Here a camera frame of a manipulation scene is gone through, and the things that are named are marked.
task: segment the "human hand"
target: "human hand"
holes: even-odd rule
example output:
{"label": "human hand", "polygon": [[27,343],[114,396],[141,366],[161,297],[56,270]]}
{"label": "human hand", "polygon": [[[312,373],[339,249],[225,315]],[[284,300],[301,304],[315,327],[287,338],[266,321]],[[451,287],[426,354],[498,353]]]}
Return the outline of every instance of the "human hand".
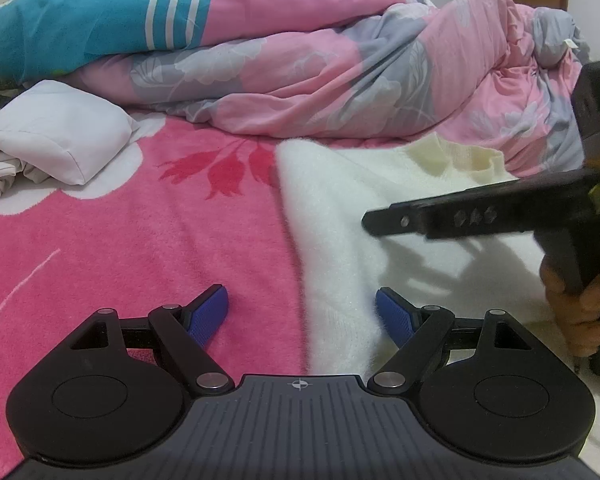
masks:
{"label": "human hand", "polygon": [[576,357],[595,354],[600,346],[600,274],[579,297],[564,293],[563,280],[551,269],[546,258],[540,266],[540,278],[571,354]]}

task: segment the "gray ribbed surface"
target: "gray ribbed surface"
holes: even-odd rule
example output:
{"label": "gray ribbed surface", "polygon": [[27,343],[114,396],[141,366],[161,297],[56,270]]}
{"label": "gray ribbed surface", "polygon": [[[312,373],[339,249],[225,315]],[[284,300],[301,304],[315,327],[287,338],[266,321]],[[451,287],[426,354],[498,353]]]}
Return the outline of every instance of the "gray ribbed surface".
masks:
{"label": "gray ribbed surface", "polygon": [[163,443],[126,463],[63,470],[28,461],[10,480],[600,480],[576,459],[536,468],[487,466],[447,450],[400,399],[352,376],[248,376],[194,403]]}

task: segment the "white stripe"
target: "white stripe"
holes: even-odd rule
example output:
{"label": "white stripe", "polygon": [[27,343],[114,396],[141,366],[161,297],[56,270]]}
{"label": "white stripe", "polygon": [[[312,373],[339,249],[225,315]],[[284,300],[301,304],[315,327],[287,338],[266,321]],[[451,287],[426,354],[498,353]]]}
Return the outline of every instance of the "white stripe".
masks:
{"label": "white stripe", "polygon": [[144,34],[146,36],[146,47],[148,50],[155,50],[154,43],[154,16],[155,7],[158,0],[149,0],[149,6],[146,10],[146,18],[144,19]]}
{"label": "white stripe", "polygon": [[193,40],[193,28],[196,25],[196,17],[198,15],[198,6],[200,0],[191,0],[189,7],[189,17],[187,18],[187,45]]}
{"label": "white stripe", "polygon": [[167,42],[167,50],[174,50],[173,46],[173,36],[175,34],[174,30],[174,20],[176,16],[176,10],[178,9],[178,0],[170,0],[169,1],[169,9],[167,10],[167,22],[164,27],[164,37]]}
{"label": "white stripe", "polygon": [[20,290],[20,288],[25,285],[32,277],[33,275],[38,272],[40,269],[42,269],[42,267],[44,267],[46,264],[49,263],[49,260],[51,258],[53,258],[54,256],[56,256],[56,254],[58,254],[60,252],[60,249],[56,249],[55,251],[53,251],[44,262],[42,262],[41,264],[39,264],[39,266],[37,266],[35,269],[33,269],[31,271],[31,273],[29,274],[29,276],[27,276],[24,280],[22,280],[20,283],[18,283],[16,286],[13,287],[13,290],[7,295],[6,298],[4,298],[4,300],[2,300],[2,303],[0,304],[0,313],[2,312],[2,310],[4,309],[5,305],[9,302],[9,300],[13,297],[13,295],[18,292]]}

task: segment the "white cushion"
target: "white cushion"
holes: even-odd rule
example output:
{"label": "white cushion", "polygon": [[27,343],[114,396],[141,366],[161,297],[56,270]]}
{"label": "white cushion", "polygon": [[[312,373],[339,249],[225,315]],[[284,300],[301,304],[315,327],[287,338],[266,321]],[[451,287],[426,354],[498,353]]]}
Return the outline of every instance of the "white cushion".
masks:
{"label": "white cushion", "polygon": [[82,185],[129,141],[136,122],[100,97],[41,81],[0,110],[0,151]]}

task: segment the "triangular cutout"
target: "triangular cutout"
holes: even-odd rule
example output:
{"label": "triangular cutout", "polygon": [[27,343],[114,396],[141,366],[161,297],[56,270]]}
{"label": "triangular cutout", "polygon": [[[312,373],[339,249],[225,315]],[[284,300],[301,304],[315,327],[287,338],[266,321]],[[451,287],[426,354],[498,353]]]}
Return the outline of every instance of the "triangular cutout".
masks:
{"label": "triangular cutout", "polygon": [[104,321],[97,321],[71,346],[71,350],[106,348],[107,346],[109,346],[107,324]]}
{"label": "triangular cutout", "polygon": [[511,350],[531,350],[531,346],[513,330],[507,323],[500,322],[496,325],[496,348],[508,348]]}

